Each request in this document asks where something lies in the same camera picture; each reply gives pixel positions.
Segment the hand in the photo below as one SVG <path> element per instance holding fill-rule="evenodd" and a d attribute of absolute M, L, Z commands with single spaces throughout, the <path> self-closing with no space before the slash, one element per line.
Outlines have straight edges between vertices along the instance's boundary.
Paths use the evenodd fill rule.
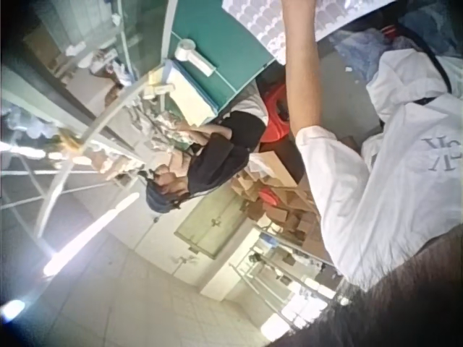
<path fill-rule="evenodd" d="M 189 132 L 191 131 L 191 126 L 183 119 L 179 123 L 175 124 L 175 129 L 178 132 Z"/>

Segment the glass panel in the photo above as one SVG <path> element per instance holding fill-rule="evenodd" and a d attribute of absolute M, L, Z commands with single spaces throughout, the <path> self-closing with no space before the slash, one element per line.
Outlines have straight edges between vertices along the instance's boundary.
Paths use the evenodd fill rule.
<path fill-rule="evenodd" d="M 161 46 L 168 0 L 122 0 L 124 36 L 117 37 L 116 49 L 125 64 L 124 39 L 135 78 L 139 78 L 161 63 Z M 118 1 L 112 1 L 114 13 L 119 13 Z"/>
<path fill-rule="evenodd" d="M 97 116 L 160 64 L 167 3 L 32 1 L 20 33 L 22 50 L 57 89 Z"/>

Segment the white paper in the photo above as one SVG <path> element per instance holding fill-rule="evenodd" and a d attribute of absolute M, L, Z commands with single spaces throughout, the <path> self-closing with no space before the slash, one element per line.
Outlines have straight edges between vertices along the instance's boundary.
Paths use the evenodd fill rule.
<path fill-rule="evenodd" d="M 340 27 L 395 0 L 318 0 L 315 39 L 328 36 Z M 248 29 L 277 62 L 286 63 L 281 0 L 223 0 L 222 8 Z"/>

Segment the bright light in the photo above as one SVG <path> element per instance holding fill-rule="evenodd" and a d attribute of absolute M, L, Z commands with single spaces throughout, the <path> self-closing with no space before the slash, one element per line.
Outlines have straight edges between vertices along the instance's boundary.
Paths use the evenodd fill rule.
<path fill-rule="evenodd" d="M 128 197 L 123 199 L 119 204 L 116 205 L 116 211 L 120 213 L 121 211 L 128 208 L 136 199 L 140 197 L 140 193 L 131 193 Z"/>
<path fill-rule="evenodd" d="M 45 151 L 43 150 L 37 150 L 31 147 L 12 146 L 5 142 L 0 142 L 0 152 L 3 151 L 24 155 L 32 159 L 42 159 L 45 158 L 46 155 Z"/>
<path fill-rule="evenodd" d="M 92 160 L 83 155 L 80 157 L 73 157 L 72 162 L 76 165 L 92 165 Z"/>
<path fill-rule="evenodd" d="M 23 311 L 26 304 L 21 300 L 11 300 L 8 301 L 5 305 L 0 307 L 1 316 L 5 323 L 11 322 L 14 318 L 17 317 L 19 313 Z"/>
<path fill-rule="evenodd" d="M 110 224 L 115 217 L 129 207 L 138 197 L 139 193 L 132 193 L 123 199 L 117 206 L 102 215 L 95 223 L 77 235 L 61 251 L 56 253 L 43 268 L 45 276 L 54 276 L 96 235 L 101 229 Z"/>
<path fill-rule="evenodd" d="M 302 286 L 298 282 L 292 281 L 289 284 L 288 289 L 294 294 L 299 294 L 301 292 L 301 287 Z"/>
<path fill-rule="evenodd" d="M 48 154 L 48 157 L 51 160 L 62 160 L 62 159 L 64 159 L 63 153 L 61 153 L 61 152 L 51 152 L 51 153 Z"/>
<path fill-rule="evenodd" d="M 275 341 L 290 330 L 290 326 L 276 313 L 263 323 L 260 331 L 268 340 Z"/>

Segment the white lab coat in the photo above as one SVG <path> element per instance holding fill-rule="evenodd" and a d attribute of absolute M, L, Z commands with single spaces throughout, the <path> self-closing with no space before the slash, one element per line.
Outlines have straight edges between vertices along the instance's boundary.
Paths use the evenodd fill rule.
<path fill-rule="evenodd" d="M 321 127 L 296 138 L 326 249 L 364 289 L 462 222 L 463 102 L 412 49 L 385 53 L 367 89 L 386 123 L 371 172 Z M 413 103 L 424 97 L 436 99 Z"/>

